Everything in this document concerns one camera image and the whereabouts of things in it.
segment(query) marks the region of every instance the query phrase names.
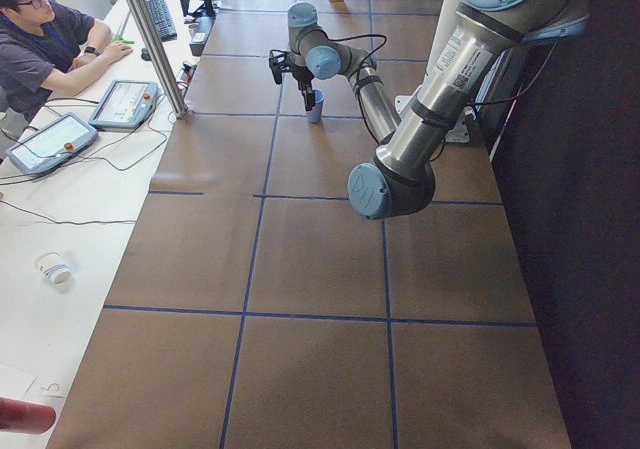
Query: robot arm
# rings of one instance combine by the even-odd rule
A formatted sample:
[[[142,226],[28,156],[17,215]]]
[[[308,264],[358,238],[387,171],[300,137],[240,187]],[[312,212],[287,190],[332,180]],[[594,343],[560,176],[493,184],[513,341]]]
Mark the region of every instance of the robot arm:
[[[362,102],[364,116],[380,145],[372,162],[349,176],[349,200],[369,219],[412,214],[426,207],[435,191],[429,165],[445,134],[505,49],[523,41],[547,42],[582,32],[588,0],[465,0],[457,26],[435,65],[399,116],[384,92],[370,54],[329,39],[317,25],[315,8],[289,9],[290,51],[272,54],[276,82],[292,72],[313,106],[311,81],[341,74]]]

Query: black wall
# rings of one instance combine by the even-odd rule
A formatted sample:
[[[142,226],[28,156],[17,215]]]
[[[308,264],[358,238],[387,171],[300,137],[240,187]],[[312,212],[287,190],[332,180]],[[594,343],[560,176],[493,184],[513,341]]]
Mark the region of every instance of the black wall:
[[[638,1],[591,0],[494,158],[574,449],[640,448]]]

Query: label sticker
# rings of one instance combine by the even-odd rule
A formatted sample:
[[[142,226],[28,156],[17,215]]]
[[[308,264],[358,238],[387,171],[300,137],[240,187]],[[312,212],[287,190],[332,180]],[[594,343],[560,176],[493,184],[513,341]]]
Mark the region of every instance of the label sticker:
[[[434,69],[445,75],[449,86],[466,93],[471,90],[483,71],[489,69],[487,65],[491,58],[492,54],[480,46],[463,48],[462,40],[454,33],[435,63]]]

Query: brown table surface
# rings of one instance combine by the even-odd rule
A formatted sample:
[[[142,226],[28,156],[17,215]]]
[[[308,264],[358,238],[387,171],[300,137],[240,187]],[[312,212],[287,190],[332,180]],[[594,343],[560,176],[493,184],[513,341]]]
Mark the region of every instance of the brown table surface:
[[[295,1],[224,0],[48,447],[570,447],[483,145],[421,213],[360,218],[347,82],[308,124],[268,69]],[[389,95],[422,81],[441,0],[305,1],[389,37]]]

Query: red object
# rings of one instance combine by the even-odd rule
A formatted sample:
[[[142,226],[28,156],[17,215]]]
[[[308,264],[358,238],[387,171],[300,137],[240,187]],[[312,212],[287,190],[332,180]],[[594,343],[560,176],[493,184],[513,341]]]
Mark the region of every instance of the red object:
[[[0,431],[42,434],[54,422],[53,407],[0,397]]]

